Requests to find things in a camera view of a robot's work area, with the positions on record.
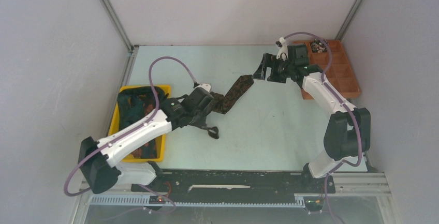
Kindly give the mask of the dark key-patterned tie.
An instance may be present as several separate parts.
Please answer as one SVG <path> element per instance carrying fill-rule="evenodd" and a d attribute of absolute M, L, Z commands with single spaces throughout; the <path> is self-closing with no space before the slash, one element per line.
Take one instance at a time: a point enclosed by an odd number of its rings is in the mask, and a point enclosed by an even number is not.
<path fill-rule="evenodd" d="M 219 139 L 219 129 L 216 126 L 207 126 L 207 116 L 211 112 L 225 115 L 253 84 L 254 80 L 251 75 L 243 75 L 238 77 L 225 95 L 209 92 L 208 103 L 202 106 L 201 117 L 192 126 L 207 131 L 211 138 Z"/>

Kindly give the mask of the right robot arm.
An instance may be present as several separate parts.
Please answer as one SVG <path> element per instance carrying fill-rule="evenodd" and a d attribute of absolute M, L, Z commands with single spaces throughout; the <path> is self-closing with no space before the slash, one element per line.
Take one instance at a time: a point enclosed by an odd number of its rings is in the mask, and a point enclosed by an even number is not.
<path fill-rule="evenodd" d="M 304 167 L 308 173 L 301 178 L 304 190 L 316 191 L 322 185 L 321 178 L 333 173 L 343 163 L 359 166 L 363 153 L 371 145 L 370 112 L 347 101 L 330 83 L 323 69 L 310 63 L 306 45 L 283 45 L 276 55 L 263 54 L 253 78 L 276 83 L 286 83 L 291 79 L 329 116 L 324 149 Z"/>

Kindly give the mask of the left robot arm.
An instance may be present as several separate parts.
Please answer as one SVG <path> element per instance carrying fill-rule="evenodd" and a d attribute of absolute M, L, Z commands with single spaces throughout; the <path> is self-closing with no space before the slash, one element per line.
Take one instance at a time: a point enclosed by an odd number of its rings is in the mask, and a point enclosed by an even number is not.
<path fill-rule="evenodd" d="M 103 193 L 116 184 L 141 184 L 158 191 L 164 178 L 151 162 L 123 162 L 134 150 L 178 128 L 194 126 L 209 131 L 206 117 L 212 112 L 211 85 L 200 84 L 179 101 L 168 98 L 153 111 L 127 128 L 97 141 L 88 137 L 81 142 L 78 164 L 89 189 Z"/>

